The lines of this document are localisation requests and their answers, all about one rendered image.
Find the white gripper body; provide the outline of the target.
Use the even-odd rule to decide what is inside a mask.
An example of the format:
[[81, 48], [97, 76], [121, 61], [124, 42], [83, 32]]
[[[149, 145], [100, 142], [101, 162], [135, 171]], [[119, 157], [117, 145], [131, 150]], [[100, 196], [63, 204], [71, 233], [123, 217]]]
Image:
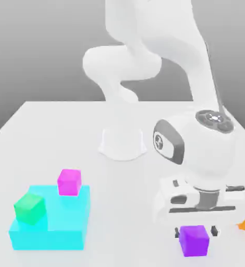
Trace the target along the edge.
[[235, 221], [237, 207], [234, 205], [218, 206], [207, 211], [196, 208], [166, 208], [164, 213], [169, 225], [224, 225]]

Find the small purple cube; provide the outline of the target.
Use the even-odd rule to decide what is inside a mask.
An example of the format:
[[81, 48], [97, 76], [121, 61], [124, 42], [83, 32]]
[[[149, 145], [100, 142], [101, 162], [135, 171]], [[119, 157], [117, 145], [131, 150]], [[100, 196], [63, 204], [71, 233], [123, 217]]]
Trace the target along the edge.
[[184, 257], [206, 256], [210, 237], [203, 225], [182, 226], [179, 243]]

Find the small magenta cube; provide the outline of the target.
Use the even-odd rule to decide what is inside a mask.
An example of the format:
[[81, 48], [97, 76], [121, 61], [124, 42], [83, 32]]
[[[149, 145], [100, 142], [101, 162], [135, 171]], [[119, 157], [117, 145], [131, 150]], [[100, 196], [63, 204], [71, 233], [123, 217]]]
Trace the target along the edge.
[[82, 185], [81, 170], [62, 169], [57, 185], [60, 196], [78, 196]]

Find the small green cube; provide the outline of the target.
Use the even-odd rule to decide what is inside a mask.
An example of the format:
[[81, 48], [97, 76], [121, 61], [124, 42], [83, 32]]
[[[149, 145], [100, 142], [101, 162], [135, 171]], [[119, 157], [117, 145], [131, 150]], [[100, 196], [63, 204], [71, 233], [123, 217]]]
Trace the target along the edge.
[[26, 193], [14, 204], [14, 210], [18, 221], [34, 225], [46, 214], [45, 199]]

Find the large cyan box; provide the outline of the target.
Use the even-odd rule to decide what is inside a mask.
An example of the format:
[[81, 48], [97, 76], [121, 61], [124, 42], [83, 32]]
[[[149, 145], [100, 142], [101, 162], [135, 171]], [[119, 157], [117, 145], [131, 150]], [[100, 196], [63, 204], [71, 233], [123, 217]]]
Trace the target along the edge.
[[60, 196], [56, 185], [31, 185], [45, 200], [46, 214], [35, 224], [14, 220], [9, 229], [14, 250], [83, 250], [90, 215], [90, 187], [78, 196]]

